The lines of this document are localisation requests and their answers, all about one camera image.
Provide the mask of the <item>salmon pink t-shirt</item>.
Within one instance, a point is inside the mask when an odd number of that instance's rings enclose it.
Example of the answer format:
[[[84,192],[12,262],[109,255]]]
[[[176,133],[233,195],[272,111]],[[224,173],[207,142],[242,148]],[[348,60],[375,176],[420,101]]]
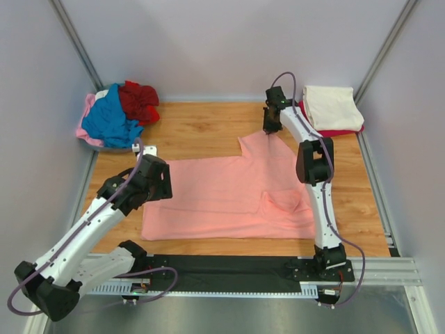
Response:
[[[239,156],[168,162],[172,197],[145,204],[142,239],[314,238],[296,154],[263,131],[238,142]]]

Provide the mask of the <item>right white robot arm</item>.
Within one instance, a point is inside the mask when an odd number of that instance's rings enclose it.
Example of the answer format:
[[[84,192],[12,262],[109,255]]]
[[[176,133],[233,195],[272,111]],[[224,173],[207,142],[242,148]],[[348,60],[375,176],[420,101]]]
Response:
[[[319,134],[296,107],[296,101],[286,98],[281,87],[273,86],[266,90],[263,130],[273,134],[284,128],[298,144],[296,175],[305,185],[314,215],[315,254],[309,269],[320,280],[343,280],[350,269],[332,204],[333,140]]]

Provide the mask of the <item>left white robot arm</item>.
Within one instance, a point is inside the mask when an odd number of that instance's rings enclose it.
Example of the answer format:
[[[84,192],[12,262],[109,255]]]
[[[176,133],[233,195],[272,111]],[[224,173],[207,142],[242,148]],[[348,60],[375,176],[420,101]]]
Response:
[[[14,270],[18,286],[8,297],[9,311],[31,317],[65,318],[80,298],[110,278],[139,279],[171,267],[146,269],[147,253],[132,241],[112,253],[82,265],[95,244],[115,225],[149,201],[170,199],[170,167],[151,154],[139,154],[136,165],[108,178],[86,213],[67,234],[34,262]]]

